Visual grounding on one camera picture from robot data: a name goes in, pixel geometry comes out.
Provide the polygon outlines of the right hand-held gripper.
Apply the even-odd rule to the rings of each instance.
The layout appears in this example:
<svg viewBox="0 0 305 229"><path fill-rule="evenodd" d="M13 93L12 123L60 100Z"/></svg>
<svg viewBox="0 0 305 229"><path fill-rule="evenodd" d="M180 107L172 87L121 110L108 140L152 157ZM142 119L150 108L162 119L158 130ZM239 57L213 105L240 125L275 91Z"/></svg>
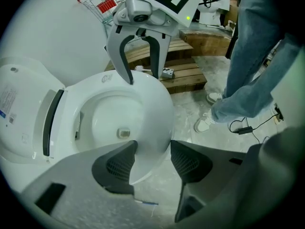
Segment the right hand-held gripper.
<svg viewBox="0 0 305 229"><path fill-rule="evenodd" d="M152 75L161 77L171 36L179 25L188 28L200 0L121 0L113 12L106 51L117 73L128 84L133 76L125 55L126 44L134 39L138 28L148 29L142 38L150 46Z"/></svg>

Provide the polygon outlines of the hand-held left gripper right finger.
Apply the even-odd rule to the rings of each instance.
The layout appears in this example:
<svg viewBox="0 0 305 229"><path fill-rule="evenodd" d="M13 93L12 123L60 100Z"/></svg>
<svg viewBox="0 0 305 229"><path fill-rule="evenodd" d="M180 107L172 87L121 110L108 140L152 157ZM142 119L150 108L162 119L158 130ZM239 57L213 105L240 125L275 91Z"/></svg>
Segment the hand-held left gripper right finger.
<svg viewBox="0 0 305 229"><path fill-rule="evenodd" d="M182 181L172 228L233 229L250 152L172 140L171 162Z"/></svg>

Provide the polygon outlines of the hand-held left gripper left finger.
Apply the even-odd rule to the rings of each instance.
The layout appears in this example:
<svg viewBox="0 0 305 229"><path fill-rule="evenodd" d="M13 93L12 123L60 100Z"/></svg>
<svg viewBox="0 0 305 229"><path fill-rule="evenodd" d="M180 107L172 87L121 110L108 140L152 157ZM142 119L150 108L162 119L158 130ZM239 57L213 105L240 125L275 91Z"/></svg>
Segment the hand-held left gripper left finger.
<svg viewBox="0 0 305 229"><path fill-rule="evenodd" d="M129 175L137 142L66 157L23 191L30 213L47 229L140 229L143 219Z"/></svg>

